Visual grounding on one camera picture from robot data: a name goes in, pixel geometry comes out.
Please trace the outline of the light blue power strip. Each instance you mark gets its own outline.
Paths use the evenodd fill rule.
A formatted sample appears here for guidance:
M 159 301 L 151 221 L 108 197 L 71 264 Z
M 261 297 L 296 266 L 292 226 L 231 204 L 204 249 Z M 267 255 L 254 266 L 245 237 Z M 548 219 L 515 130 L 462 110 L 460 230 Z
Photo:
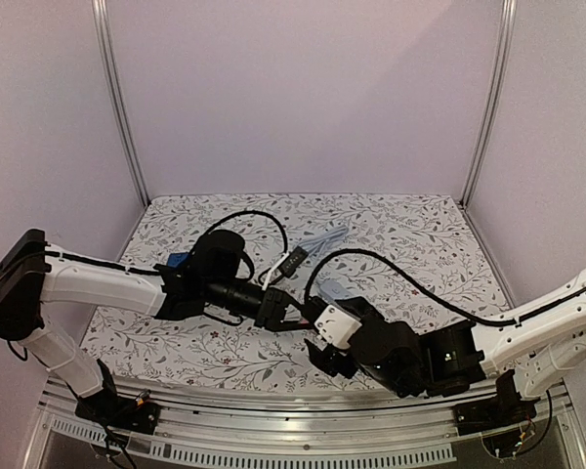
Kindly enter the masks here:
M 318 285 L 319 295 L 327 302 L 336 302 L 355 297 L 345 286 L 334 279 L 327 279 Z

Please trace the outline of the dark blue cube socket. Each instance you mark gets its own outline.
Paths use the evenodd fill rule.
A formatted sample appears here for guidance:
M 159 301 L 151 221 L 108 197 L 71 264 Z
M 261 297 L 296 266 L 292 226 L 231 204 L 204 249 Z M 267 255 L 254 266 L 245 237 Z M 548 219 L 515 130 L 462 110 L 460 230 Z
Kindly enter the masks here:
M 188 258 L 187 252 L 172 253 L 168 256 L 166 265 L 171 268 L 178 268 Z

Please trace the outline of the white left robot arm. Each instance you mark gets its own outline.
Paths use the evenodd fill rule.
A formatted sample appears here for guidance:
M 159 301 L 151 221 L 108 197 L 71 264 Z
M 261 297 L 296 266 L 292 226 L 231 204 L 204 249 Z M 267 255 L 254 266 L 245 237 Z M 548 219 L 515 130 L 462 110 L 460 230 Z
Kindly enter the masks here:
M 270 332 L 310 329 L 307 320 L 286 319 L 288 308 L 302 308 L 291 295 L 269 282 L 239 277 L 241 265 L 249 274 L 255 272 L 244 238 L 220 222 L 188 252 L 151 268 L 79 255 L 30 229 L 0 262 L 0 338 L 25 349 L 20 360 L 33 355 L 62 379 L 77 400 L 80 417 L 111 426 L 130 423 L 153 407 L 149 393 L 121 397 L 108 367 L 44 318 L 43 304 L 117 308 L 164 321 L 200 317 L 215 306 L 232 315 L 232 325 L 251 319 Z

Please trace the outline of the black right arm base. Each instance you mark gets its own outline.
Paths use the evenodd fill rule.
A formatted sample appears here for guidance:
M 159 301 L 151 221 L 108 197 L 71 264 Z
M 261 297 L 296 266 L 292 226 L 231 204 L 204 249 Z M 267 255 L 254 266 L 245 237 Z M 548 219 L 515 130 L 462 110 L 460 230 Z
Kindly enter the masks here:
M 455 405 L 452 415 L 458 434 L 466 436 L 534 418 L 535 406 L 539 401 L 539 398 L 523 400 L 519 395 L 502 398 L 497 394 L 491 398 Z

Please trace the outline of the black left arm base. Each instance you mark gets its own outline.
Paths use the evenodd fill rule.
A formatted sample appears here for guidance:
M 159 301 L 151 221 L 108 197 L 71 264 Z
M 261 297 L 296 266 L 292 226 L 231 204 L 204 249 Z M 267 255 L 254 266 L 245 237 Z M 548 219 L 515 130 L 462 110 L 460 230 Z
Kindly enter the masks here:
M 161 406 L 150 399 L 125 398 L 109 390 L 77 399 L 75 414 L 105 427 L 152 435 L 158 424 Z

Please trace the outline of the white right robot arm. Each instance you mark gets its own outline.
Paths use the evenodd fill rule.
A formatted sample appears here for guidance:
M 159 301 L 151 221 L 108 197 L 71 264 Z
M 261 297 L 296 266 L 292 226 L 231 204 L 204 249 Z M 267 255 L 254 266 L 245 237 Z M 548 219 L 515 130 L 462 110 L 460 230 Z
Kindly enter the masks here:
M 491 319 L 439 304 L 462 319 L 418 334 L 362 297 L 329 304 L 306 291 L 302 315 L 326 343 L 308 347 L 311 362 L 329 375 L 362 372 L 401 398 L 460 395 L 492 379 L 493 397 L 453 409 L 469 433 L 534 417 L 540 396 L 586 360 L 586 269 Z

